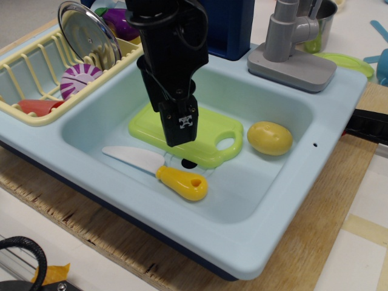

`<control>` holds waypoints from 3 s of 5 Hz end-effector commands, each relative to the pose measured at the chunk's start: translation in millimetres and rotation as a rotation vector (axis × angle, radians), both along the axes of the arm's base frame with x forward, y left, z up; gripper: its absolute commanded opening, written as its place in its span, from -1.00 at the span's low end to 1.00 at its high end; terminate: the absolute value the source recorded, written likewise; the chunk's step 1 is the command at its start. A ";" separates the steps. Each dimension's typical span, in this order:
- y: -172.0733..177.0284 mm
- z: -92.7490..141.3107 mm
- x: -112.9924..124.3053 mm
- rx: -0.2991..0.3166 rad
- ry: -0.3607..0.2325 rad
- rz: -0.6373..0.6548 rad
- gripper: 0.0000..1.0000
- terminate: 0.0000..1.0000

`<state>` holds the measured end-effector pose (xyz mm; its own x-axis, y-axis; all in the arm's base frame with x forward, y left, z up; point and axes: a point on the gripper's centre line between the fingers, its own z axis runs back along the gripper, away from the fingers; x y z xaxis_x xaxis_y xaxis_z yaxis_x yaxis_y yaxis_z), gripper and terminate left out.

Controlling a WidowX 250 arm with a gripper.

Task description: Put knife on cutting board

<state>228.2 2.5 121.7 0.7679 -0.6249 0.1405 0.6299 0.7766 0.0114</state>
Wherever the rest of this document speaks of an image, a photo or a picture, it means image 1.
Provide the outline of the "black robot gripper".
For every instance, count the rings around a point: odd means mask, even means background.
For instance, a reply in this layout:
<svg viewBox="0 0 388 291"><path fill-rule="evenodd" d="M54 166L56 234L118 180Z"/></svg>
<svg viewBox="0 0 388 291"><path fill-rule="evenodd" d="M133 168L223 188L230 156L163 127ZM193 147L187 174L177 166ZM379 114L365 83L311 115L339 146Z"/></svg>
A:
<svg viewBox="0 0 388 291"><path fill-rule="evenodd" d="M193 74L208 63L208 17L199 1L126 1L127 22L140 32L137 65L165 140L174 147L196 139L198 103Z"/></svg>

